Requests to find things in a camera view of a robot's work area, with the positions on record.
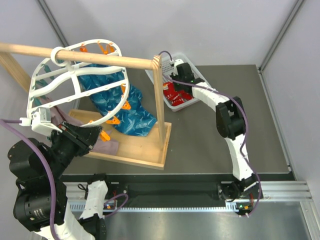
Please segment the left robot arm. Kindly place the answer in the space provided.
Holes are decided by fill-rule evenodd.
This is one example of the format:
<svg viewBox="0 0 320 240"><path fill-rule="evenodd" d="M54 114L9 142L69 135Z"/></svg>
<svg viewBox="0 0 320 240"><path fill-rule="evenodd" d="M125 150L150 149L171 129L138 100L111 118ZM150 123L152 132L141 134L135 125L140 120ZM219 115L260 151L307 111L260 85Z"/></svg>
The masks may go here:
<svg viewBox="0 0 320 240"><path fill-rule="evenodd" d="M29 231L48 240L104 240L105 199L114 191L103 174L93 175L86 187L84 210L72 211L61 177L71 161L95 146L102 127L61 123L50 134L51 146L19 136L8 151L9 169L18 188L13 215Z"/></svg>

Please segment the white round clip hanger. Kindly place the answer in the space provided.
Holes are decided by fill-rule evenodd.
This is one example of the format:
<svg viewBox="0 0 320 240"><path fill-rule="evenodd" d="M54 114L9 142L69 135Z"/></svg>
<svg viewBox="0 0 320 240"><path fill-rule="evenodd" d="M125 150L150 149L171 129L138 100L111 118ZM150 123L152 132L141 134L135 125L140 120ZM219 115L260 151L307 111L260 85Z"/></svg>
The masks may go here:
<svg viewBox="0 0 320 240"><path fill-rule="evenodd" d="M39 107L49 108L50 110L50 108L55 106L73 102L83 97L89 97L92 94L104 92L115 87L121 87L121 84L125 84L126 90L122 93L118 105L100 119L87 123L87 126L100 125L116 116L116 113L122 109L129 96L130 82L126 68L115 66L113 63L104 64L103 67L93 67L89 60L59 60L57 54L61 50L62 47L56 47L51 50L49 57L45 58L34 70L29 87L26 118L31 117ZM107 75L117 72L124 72L123 80L105 84L91 90L84 90L78 80L78 77L82 75ZM72 81L74 93L58 100L49 100L41 106L34 105L34 98L46 96L67 80Z"/></svg>

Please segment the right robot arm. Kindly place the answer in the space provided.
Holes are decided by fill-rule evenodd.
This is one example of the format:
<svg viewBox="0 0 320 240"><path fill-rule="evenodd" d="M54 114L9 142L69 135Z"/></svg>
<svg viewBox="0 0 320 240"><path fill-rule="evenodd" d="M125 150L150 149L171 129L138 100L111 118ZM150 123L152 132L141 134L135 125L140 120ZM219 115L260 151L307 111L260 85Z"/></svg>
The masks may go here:
<svg viewBox="0 0 320 240"><path fill-rule="evenodd" d="M219 194L228 202L245 198L256 185L257 178L249 164L246 148L248 120L242 100L239 97L226 96L212 88L204 79L195 77L190 64L182 59L174 61L170 79L176 91L187 92L215 112L216 129L227 143L232 174L235 177L235 181L220 188Z"/></svg>

